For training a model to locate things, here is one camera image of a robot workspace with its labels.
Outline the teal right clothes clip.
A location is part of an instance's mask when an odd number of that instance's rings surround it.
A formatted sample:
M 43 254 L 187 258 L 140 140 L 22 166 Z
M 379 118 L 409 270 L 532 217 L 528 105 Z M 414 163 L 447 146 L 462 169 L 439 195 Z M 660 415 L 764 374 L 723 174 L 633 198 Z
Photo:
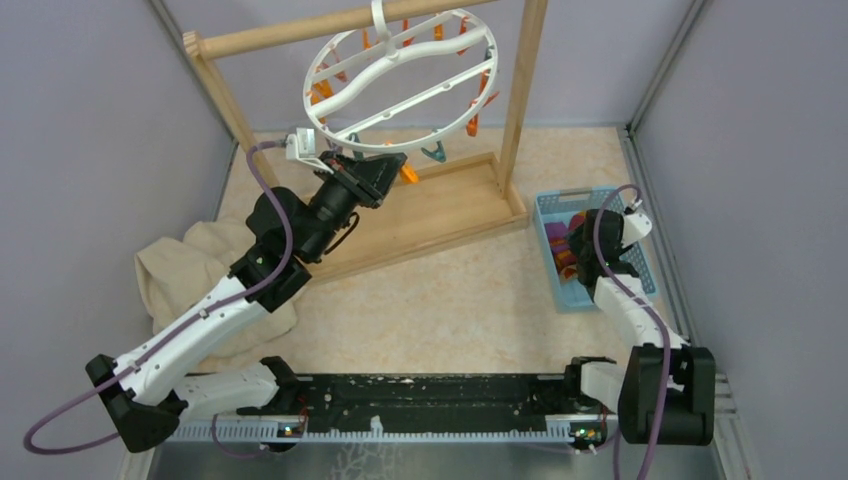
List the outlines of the teal right clothes clip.
M 436 134 L 435 145 L 433 148 L 421 147 L 420 151 L 427 158 L 436 161 L 440 164 L 444 164 L 447 161 L 447 154 L 442 142 L 441 131 L 439 129 L 433 129 L 432 132 Z

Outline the light blue plastic basket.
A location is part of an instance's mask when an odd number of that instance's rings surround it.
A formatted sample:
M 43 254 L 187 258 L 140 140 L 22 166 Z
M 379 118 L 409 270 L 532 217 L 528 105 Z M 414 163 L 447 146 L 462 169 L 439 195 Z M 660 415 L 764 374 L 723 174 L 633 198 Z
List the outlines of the light blue plastic basket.
M 623 215 L 625 208 L 631 204 L 624 201 L 619 189 L 611 186 L 548 191 L 535 197 L 533 225 L 558 312 L 576 313 L 581 310 L 604 308 L 610 298 L 627 296 L 620 288 L 622 284 L 643 302 L 648 302 L 657 293 L 654 272 L 642 247 L 642 241 L 625 247 L 626 251 L 621 256 L 626 262 L 625 274 L 614 274 L 606 270 L 607 276 L 599 277 L 595 285 L 581 285 L 577 276 L 563 282 L 555 270 L 544 230 L 546 222 L 568 222 L 578 211 L 590 209 L 598 209 L 599 215 L 605 210 Z

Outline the purple red striped sock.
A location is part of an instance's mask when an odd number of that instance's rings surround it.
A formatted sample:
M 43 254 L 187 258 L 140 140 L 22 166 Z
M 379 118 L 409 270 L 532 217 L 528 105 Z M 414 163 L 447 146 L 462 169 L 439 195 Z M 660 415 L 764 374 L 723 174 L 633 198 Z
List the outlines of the purple red striped sock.
M 571 249 L 569 238 L 575 230 L 584 224 L 585 218 L 586 211 L 583 210 L 578 211 L 568 222 L 556 221 L 544 224 L 555 270 L 563 282 L 577 276 L 577 256 Z

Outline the teal clothes clip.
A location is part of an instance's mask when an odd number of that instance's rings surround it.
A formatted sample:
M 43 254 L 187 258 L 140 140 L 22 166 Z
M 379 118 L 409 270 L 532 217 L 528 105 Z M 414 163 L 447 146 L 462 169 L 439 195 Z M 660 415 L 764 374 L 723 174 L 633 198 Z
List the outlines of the teal clothes clip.
M 433 148 L 421 147 L 420 151 L 427 158 L 436 161 L 440 164 L 444 164 L 447 161 L 447 154 L 442 142 L 441 131 L 439 129 L 433 129 L 432 132 L 436 134 L 435 145 Z
M 351 143 L 351 152 L 353 154 L 353 158 L 357 161 L 363 161 L 365 159 L 365 155 L 360 149 L 361 142 L 358 133 L 350 133 L 347 136 L 347 140 Z

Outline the orange front clothes clip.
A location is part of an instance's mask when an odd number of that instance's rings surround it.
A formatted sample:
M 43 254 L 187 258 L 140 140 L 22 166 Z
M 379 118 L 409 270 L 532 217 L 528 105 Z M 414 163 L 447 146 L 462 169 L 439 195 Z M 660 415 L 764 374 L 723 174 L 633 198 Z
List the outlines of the orange front clothes clip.
M 398 178 L 405 185 L 417 184 L 420 182 L 420 177 L 416 170 L 409 164 L 404 164 L 399 172 Z

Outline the wooden hanger stand frame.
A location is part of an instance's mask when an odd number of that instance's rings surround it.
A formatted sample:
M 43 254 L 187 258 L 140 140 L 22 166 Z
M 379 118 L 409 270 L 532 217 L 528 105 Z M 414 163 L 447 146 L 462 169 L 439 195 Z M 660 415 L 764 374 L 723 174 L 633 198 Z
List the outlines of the wooden hanger stand frame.
M 362 52 L 363 58 L 379 51 L 394 61 L 451 53 L 469 47 L 482 28 L 427 43 L 416 43 L 415 37 L 450 15 L 467 16 L 470 8 L 467 1 L 378 2 L 210 38 L 190 31 L 182 42 L 226 126 L 239 146 L 247 147 L 254 132 L 217 67 L 218 59 L 319 37 L 336 45 L 350 32 L 367 28 L 376 29 L 380 40 Z M 417 185 L 401 187 L 386 206 L 365 215 L 362 236 L 343 248 L 339 259 L 312 269 L 316 282 L 336 281 L 527 226 L 529 214 L 512 177 L 546 12 L 543 1 L 524 5 L 500 150 L 422 169 Z

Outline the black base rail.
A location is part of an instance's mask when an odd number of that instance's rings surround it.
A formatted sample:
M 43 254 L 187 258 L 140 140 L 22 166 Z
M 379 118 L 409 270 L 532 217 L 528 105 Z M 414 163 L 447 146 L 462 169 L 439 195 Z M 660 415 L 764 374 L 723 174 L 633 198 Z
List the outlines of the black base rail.
M 178 441 L 296 443 L 514 443 L 593 450 L 631 444 L 702 446 L 713 437 L 715 382 L 706 373 L 616 380 L 610 364 L 592 386 L 585 370 L 559 375 L 317 374 L 269 407 L 204 414 Z

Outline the orange left clothes clip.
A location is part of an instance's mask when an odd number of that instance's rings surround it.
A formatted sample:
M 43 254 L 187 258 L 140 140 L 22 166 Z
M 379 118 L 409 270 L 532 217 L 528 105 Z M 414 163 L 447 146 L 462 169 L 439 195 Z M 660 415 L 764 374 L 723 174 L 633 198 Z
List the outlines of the orange left clothes clip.
M 347 74 L 344 70 L 335 73 L 334 77 L 343 83 L 346 83 L 348 81 Z M 313 83 L 310 91 L 310 104 L 314 106 L 320 103 L 322 100 L 332 97 L 333 95 L 334 91 L 328 79 Z

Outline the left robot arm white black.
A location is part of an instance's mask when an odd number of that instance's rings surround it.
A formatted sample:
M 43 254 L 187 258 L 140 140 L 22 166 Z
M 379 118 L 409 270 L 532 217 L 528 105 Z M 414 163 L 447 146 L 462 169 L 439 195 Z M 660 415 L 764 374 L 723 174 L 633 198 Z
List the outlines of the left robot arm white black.
M 403 153 L 357 160 L 319 156 L 319 190 L 303 200 L 264 186 L 246 224 L 255 241 L 215 286 L 153 338 L 119 357 L 98 355 L 86 367 L 118 437 L 132 453 L 150 450 L 184 423 L 225 412 L 292 411 L 297 375 L 270 356 L 241 371 L 199 374 L 201 360 L 288 303 L 342 242 L 362 208 L 380 207 L 406 165 Z

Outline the beige crumpled cloth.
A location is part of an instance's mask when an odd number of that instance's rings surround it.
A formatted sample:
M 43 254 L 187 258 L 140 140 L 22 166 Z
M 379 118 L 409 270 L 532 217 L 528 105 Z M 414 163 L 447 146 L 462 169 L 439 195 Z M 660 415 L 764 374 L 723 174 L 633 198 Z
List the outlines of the beige crumpled cloth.
M 137 284 L 157 334 L 204 297 L 255 243 L 254 234 L 235 219 L 197 222 L 181 239 L 162 237 L 134 256 Z M 254 347 L 289 333 L 298 323 L 289 302 L 227 340 L 200 363 L 214 371 Z

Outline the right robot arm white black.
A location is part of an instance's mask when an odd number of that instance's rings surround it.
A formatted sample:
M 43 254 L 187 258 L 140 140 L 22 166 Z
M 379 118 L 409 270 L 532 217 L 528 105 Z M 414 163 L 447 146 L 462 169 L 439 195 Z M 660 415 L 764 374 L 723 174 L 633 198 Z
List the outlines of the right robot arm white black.
M 642 212 L 589 209 L 578 214 L 567 237 L 576 277 L 591 302 L 611 320 L 630 354 L 625 366 L 584 357 L 563 398 L 576 412 L 599 401 L 618 416 L 632 444 L 706 446 L 714 437 L 715 357 L 671 330 L 624 256 L 651 231 Z

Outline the white round clip hanger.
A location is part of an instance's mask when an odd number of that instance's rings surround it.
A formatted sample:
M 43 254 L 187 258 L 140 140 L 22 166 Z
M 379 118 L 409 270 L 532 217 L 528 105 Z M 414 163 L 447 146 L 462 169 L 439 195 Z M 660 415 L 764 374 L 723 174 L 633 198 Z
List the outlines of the white round clip hanger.
M 499 94 L 499 45 L 491 28 L 465 9 L 412 22 L 388 21 L 375 1 L 372 27 L 333 36 L 303 81 L 303 107 L 316 133 L 351 150 L 357 132 L 369 154 L 418 150 L 460 130 L 473 132 L 479 113 Z M 344 70 L 343 83 L 334 74 Z M 313 83 L 328 79 L 334 95 L 312 106 Z

